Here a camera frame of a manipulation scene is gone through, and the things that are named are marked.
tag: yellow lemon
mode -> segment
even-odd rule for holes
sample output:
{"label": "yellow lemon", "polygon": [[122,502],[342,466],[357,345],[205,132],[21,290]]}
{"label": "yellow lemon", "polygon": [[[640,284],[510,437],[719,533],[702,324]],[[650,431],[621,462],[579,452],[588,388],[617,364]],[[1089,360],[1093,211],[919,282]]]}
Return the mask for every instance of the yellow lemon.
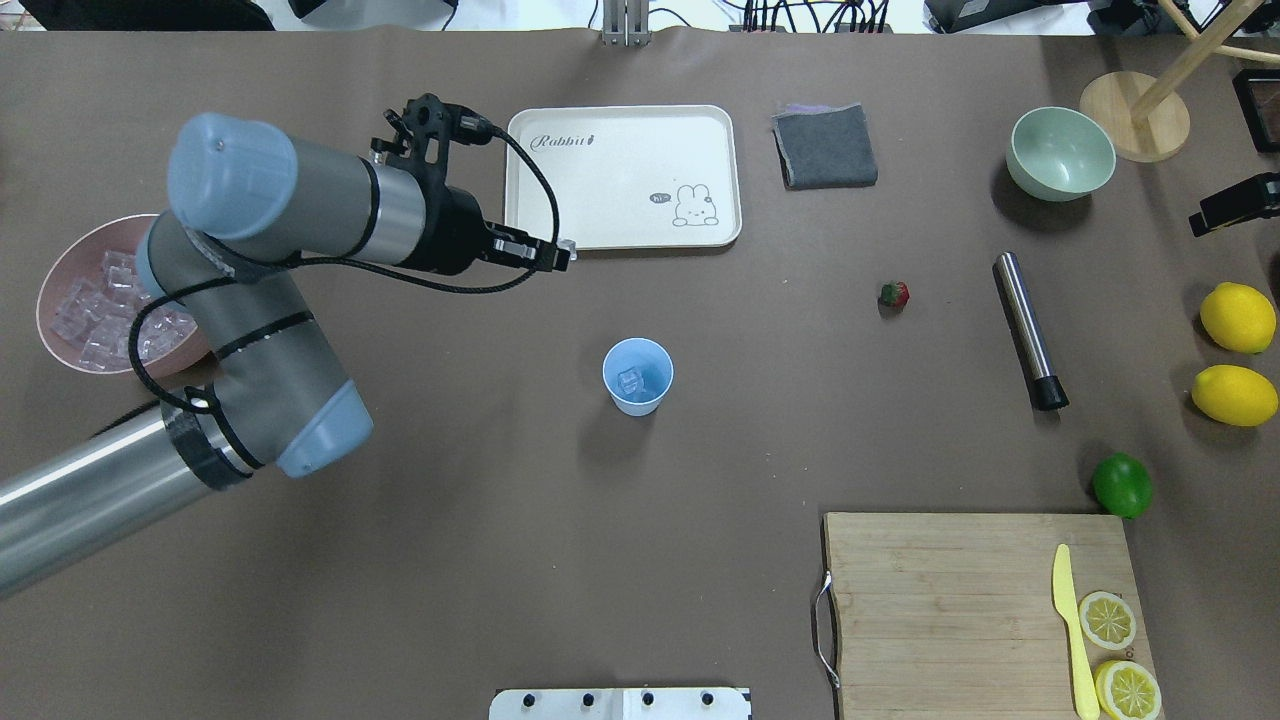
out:
{"label": "yellow lemon", "polygon": [[1160,715],[1160,685],[1137,662],[1111,660],[1098,665],[1093,682],[1098,705],[1116,720],[1153,720]]}
{"label": "yellow lemon", "polygon": [[1124,650],[1138,634],[1133,609],[1117,594],[1091,592],[1080,601],[1080,626],[1093,644],[1107,650]]}
{"label": "yellow lemon", "polygon": [[1192,401],[1210,418],[1242,428],[1266,423],[1280,406],[1271,380],[1239,365],[1201,370],[1192,386]]}
{"label": "yellow lemon", "polygon": [[1262,352],[1276,334],[1267,296],[1239,283],[1222,283],[1201,302],[1201,322],[1213,342],[1236,352]]}

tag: cutting board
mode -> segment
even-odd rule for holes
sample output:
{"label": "cutting board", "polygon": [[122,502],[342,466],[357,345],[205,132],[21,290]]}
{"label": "cutting board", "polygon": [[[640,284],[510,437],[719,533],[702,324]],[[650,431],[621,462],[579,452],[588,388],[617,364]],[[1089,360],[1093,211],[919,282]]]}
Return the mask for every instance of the cutting board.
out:
{"label": "cutting board", "polygon": [[845,720],[1075,719],[1059,543],[1078,601],[1112,592],[1138,619],[1128,651],[1085,639],[1091,669],[1129,659],[1160,680],[1119,518],[828,512],[823,530]]}

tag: robotic arm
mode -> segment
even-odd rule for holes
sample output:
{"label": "robotic arm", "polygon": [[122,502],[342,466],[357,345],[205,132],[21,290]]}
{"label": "robotic arm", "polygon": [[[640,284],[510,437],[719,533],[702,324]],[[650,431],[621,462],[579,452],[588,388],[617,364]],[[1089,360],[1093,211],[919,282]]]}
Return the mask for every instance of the robotic arm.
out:
{"label": "robotic arm", "polygon": [[548,188],[554,215],[545,178],[504,131],[434,95],[385,117],[394,140],[375,138],[372,161],[224,115],[182,128],[172,210],[138,249],[138,274],[157,299],[142,315],[186,305],[223,377],[173,395],[141,372],[134,350],[159,406],[0,484],[0,597],[264,465],[302,477],[367,439],[372,419],[288,269],[376,263],[452,275],[479,259],[526,270],[492,288],[452,288],[492,292],[568,268],[573,247],[558,227],[543,241],[486,222],[470,193],[444,182],[452,142],[499,137]]}

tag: lemon slice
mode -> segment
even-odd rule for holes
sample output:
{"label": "lemon slice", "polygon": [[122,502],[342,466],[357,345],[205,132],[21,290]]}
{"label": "lemon slice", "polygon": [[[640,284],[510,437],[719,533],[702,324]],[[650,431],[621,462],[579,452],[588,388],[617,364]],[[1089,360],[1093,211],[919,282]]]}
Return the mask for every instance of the lemon slice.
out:
{"label": "lemon slice", "polygon": [[1093,644],[1107,650],[1124,650],[1138,634],[1133,609],[1117,594],[1091,592],[1080,601],[1080,625]]}
{"label": "lemon slice", "polygon": [[1098,666],[1098,703],[1115,720],[1155,720],[1160,715],[1160,685],[1149,670],[1128,660]]}

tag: knife handle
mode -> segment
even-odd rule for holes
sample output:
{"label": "knife handle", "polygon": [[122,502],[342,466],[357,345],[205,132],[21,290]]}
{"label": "knife handle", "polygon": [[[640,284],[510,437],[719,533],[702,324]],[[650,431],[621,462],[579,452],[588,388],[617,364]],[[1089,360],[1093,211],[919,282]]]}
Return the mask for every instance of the knife handle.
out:
{"label": "knife handle", "polygon": [[1075,694],[1075,714],[1080,720],[1098,720],[1098,693],[1093,689],[1089,656],[1084,653],[1084,632],[1080,621],[1066,624],[1066,637],[1071,646],[1071,692]]}

